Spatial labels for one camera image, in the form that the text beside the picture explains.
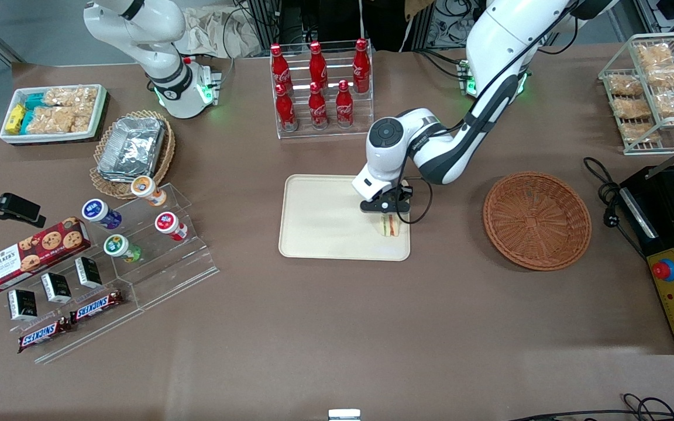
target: red emergency stop button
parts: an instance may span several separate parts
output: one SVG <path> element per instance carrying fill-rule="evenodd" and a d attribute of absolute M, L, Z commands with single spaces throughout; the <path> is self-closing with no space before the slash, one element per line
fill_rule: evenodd
<path fill-rule="evenodd" d="M 674 281 L 674 263 L 667 258 L 663 258 L 652 265 L 652 273 L 659 279 L 672 282 Z"/>

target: woven basket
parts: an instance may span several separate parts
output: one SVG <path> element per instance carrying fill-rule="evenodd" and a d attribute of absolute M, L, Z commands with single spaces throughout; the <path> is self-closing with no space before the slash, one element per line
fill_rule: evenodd
<path fill-rule="evenodd" d="M 157 168 L 155 168 L 155 184 L 160 186 L 160 181 L 163 180 L 163 177 L 166 176 L 168 168 L 171 166 L 171 160 L 173 159 L 173 151 L 176 149 L 176 136 L 173 134 L 173 129 L 171 128 L 171 123 L 163 117 L 163 115 L 158 114 L 155 111 L 133 111 L 129 114 L 124 115 L 124 117 L 136 117 L 136 118 L 157 118 L 166 123 L 166 134 L 163 136 L 163 149 L 160 151 L 160 157 L 157 159 Z M 102 153 L 105 151 L 105 143 L 113 132 L 113 127 L 116 125 L 114 122 L 108 130 L 105 131 L 104 135 L 101 137 L 101 141 L 98 142 L 98 146 L 95 148 L 95 153 L 93 158 L 95 158 L 95 163 L 97 164 L 101 161 Z M 115 181 L 107 181 L 101 177 L 98 173 L 98 168 L 92 168 L 90 170 L 90 179 L 93 181 L 93 185 L 99 192 L 102 194 L 107 194 L 118 199 L 130 200 L 136 199 L 136 195 L 132 194 L 131 183 L 117 183 Z"/>
<path fill-rule="evenodd" d="M 534 171 L 500 179 L 485 198 L 483 222 L 498 251 L 533 270 L 573 264 L 592 237 L 592 220 L 576 192 Z"/>

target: cookie box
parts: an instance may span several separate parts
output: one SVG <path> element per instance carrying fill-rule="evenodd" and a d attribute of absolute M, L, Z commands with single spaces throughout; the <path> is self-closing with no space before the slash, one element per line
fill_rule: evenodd
<path fill-rule="evenodd" d="M 85 132 L 75 133 L 52 133 L 52 134 L 37 134 L 37 135 L 12 135 L 7 133 L 6 125 L 7 118 L 19 103 L 25 103 L 25 100 L 30 94 L 45 94 L 50 88 L 78 88 L 80 86 L 89 86 L 97 89 L 97 98 L 95 99 L 95 107 L 93 107 L 93 114 L 90 116 L 90 123 L 88 130 Z M 21 88 L 16 89 L 12 94 L 10 106 L 7 108 L 5 114 L 5 123 L 0 130 L 0 138 L 3 141 L 14 144 L 14 146 L 26 146 L 27 144 L 53 144 L 53 143 L 71 143 L 80 142 L 93 139 L 101 125 L 101 115 L 104 109 L 106 98 L 106 91 L 102 85 L 64 85 L 64 86 L 44 86 L 42 88 Z"/>
<path fill-rule="evenodd" d="M 0 292 L 90 247 L 85 223 L 72 216 L 0 251 Z"/>

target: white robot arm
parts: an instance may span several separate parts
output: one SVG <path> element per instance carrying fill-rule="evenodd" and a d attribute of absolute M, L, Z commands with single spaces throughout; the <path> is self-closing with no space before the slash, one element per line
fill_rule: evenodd
<path fill-rule="evenodd" d="M 577 5 L 572 0 L 495 0 L 467 37 L 470 71 L 476 84 L 484 88 L 462 122 L 447 130 L 428 109 L 412 109 L 376 120 L 366 139 L 367 163 L 353 180 L 353 188 L 367 202 L 382 202 L 372 209 L 395 212 L 396 187 L 407 158 L 429 183 L 456 180 L 514 100 L 538 41 L 585 3 L 591 8 L 582 9 L 583 16 L 596 16 L 617 1 L 587 0 Z M 456 129 L 459 131 L 452 137 L 449 132 Z"/>
<path fill-rule="evenodd" d="M 174 117 L 190 118 L 212 103 L 209 67 L 189 64 L 172 42 L 185 31 L 184 14 L 171 0 L 98 0 L 83 11 L 88 31 L 134 58 Z"/>

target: foil container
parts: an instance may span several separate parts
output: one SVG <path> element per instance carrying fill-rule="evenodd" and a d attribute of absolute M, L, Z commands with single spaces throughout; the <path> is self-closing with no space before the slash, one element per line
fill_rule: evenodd
<path fill-rule="evenodd" d="M 120 118 L 105 142 L 98 173 L 119 183 L 131 183 L 140 175 L 152 177 L 165 133 L 165 123 L 157 118 Z"/>

